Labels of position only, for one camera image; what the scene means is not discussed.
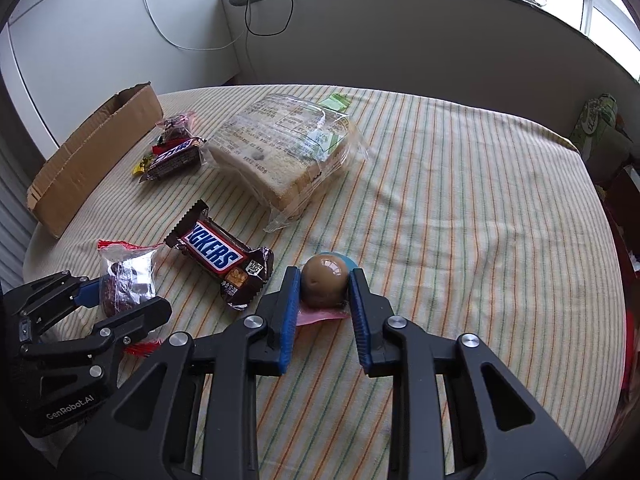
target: green tag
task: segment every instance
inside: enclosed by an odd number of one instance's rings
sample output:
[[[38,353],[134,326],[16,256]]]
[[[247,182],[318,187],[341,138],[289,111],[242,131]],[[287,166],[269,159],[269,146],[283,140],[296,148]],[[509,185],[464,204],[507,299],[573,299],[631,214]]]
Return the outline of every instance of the green tag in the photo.
[[[351,99],[349,99],[346,95],[341,95],[338,93],[333,93],[326,99],[323,99],[318,103],[320,106],[325,108],[329,108],[329,110],[333,110],[338,113],[342,113],[351,104]]]

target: table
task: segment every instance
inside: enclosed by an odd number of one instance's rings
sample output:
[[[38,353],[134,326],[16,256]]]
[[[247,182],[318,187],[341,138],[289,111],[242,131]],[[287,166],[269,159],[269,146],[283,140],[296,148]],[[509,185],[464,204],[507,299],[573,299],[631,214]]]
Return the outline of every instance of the table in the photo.
[[[197,133],[209,137],[269,92],[316,102],[333,91],[351,97],[348,113],[370,144],[370,160],[314,199],[297,224],[263,232],[265,208],[215,168],[139,184],[130,168],[153,130],[59,241],[36,229],[25,280],[63,269],[95,277],[98,238],[155,244],[202,198],[238,238],[273,248],[268,292],[279,288],[288,265],[335,250],[360,263],[371,290],[398,314],[437,335],[477,333],[591,463],[618,400],[624,304],[606,218],[566,139],[505,114],[364,89],[205,88],[160,102],[166,116],[194,110]],[[178,251],[159,251],[156,280],[174,308],[164,338],[177,330],[219,332],[239,316],[223,306],[218,282]],[[56,336],[83,336],[96,316],[98,309],[79,308],[54,328]],[[120,379],[135,365],[126,358]],[[300,328],[288,373],[258,380],[260,478],[385,478],[390,398],[389,378],[361,372],[348,320]],[[444,410],[445,426],[447,417]],[[447,437],[446,449],[450,468]]]

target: snickers logo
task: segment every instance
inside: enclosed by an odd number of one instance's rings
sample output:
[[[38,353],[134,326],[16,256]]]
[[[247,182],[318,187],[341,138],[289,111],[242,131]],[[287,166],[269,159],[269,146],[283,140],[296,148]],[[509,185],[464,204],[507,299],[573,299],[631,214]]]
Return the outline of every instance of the snickers logo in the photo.
[[[201,222],[196,222],[193,231],[181,239],[218,273],[227,271],[245,258],[243,253]]]
[[[190,147],[194,142],[198,140],[197,137],[191,137],[191,139],[185,140],[183,143],[178,144],[174,148],[171,148],[169,151],[162,153],[156,157],[156,160],[153,161],[153,164],[157,164],[158,162],[162,162],[163,160],[167,160],[170,156],[175,155],[182,150],[186,150]]]

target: bread loaf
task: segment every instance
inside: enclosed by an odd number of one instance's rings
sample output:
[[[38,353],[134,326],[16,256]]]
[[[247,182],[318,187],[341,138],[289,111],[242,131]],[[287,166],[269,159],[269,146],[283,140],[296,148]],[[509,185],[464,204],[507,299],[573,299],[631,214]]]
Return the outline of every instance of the bread loaf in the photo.
[[[323,173],[341,165],[348,129],[344,114],[271,94],[222,124],[208,145],[216,162],[237,170],[261,202],[295,213]]]

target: white wire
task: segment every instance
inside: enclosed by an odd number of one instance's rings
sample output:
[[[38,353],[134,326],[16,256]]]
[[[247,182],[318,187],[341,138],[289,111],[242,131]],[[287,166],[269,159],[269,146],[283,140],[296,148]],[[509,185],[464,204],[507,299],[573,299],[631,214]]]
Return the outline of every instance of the white wire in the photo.
[[[158,27],[158,24],[156,23],[156,20],[154,20],[154,17],[151,15],[151,10],[149,9],[149,4],[146,2],[146,0],[142,0],[145,3],[145,9],[146,9],[146,13],[149,15],[149,18],[151,19],[151,23],[154,24],[154,27],[156,28],[156,31],[158,32],[158,34],[160,34],[160,36],[162,36],[162,38],[169,44],[173,45],[174,47],[177,48],[181,48],[183,50],[198,50],[198,51],[203,51],[203,50],[224,50],[225,48],[227,48],[228,46],[233,45],[237,40],[239,40],[243,34],[246,33],[245,30],[243,30],[237,38],[235,38],[234,40],[232,40],[230,43],[227,43],[225,46],[219,46],[216,48],[190,48],[188,46],[180,46],[178,44],[175,44],[173,41],[171,41],[168,37],[166,37],[163,33],[162,30],[160,30],[160,27]]]

